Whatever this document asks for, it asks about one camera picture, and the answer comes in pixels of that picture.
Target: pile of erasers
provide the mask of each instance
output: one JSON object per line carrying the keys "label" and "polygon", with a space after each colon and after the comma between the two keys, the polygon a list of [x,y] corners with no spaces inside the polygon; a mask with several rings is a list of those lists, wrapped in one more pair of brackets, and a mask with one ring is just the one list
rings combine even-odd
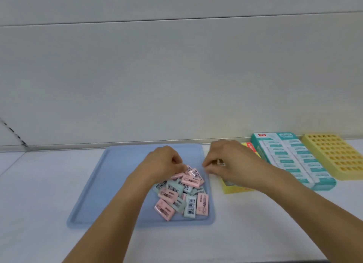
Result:
{"label": "pile of erasers", "polygon": [[196,214],[208,216],[208,194],[201,185],[204,183],[197,169],[188,166],[185,173],[178,173],[170,180],[156,184],[153,190],[160,200],[155,210],[169,221],[175,211],[187,218]]}

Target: person's left arm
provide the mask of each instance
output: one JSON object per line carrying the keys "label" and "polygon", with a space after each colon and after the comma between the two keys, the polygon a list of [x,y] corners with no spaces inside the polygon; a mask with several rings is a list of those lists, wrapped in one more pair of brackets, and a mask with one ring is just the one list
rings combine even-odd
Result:
{"label": "person's left arm", "polygon": [[186,169],[178,153],[170,146],[149,153],[63,263],[122,262],[141,206],[151,187]]}

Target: plastic tray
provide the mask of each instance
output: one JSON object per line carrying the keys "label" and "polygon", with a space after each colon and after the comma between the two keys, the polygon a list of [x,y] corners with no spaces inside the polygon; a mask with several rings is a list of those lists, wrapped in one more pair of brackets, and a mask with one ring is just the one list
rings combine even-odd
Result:
{"label": "plastic tray", "polygon": [[363,156],[338,135],[306,134],[301,141],[334,178],[363,179]]}
{"label": "plastic tray", "polygon": [[[101,156],[78,201],[67,220],[69,228],[88,228],[118,192],[127,176],[134,171],[146,155],[163,145],[122,145],[110,146]],[[204,153],[199,144],[170,144],[182,157],[185,164],[196,168],[205,183],[203,187],[209,194],[208,216],[197,215],[196,219],[184,218],[175,213],[167,222],[154,209],[159,200],[150,190],[145,198],[136,227],[210,225],[215,220],[215,211],[208,176],[204,173],[202,162]]]}

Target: table surface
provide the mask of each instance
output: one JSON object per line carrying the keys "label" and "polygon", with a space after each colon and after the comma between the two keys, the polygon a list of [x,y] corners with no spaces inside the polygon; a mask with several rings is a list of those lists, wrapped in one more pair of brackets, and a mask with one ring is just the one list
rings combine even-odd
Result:
{"label": "table surface", "polygon": [[[348,142],[363,153],[363,140]],[[203,149],[206,153],[209,145]],[[64,259],[85,233],[85,229],[67,228],[67,217],[103,151],[18,152],[17,157],[0,153],[0,262]],[[136,229],[124,262],[325,258],[291,217],[264,194],[224,195],[215,176],[211,176],[211,192],[216,209],[212,225]],[[318,193],[363,219],[363,181],[338,181],[332,190]]]}

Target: yellow box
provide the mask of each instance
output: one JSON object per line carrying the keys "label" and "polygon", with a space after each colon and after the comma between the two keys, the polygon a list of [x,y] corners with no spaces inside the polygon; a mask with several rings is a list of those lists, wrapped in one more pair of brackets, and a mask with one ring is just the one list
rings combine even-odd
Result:
{"label": "yellow box", "polygon": [[[258,157],[260,157],[260,155],[254,149],[251,142],[242,142],[241,144],[244,145],[244,146],[249,147],[250,149],[252,149],[258,155]],[[223,190],[224,194],[238,193],[238,192],[250,192],[250,191],[254,190],[254,189],[250,189],[248,187],[236,186],[236,185],[234,185],[232,183],[225,182],[222,178],[219,178],[219,180],[221,182],[222,190]]]}
{"label": "yellow box", "polygon": [[363,156],[338,135],[305,134],[301,142],[335,179],[363,179]]}

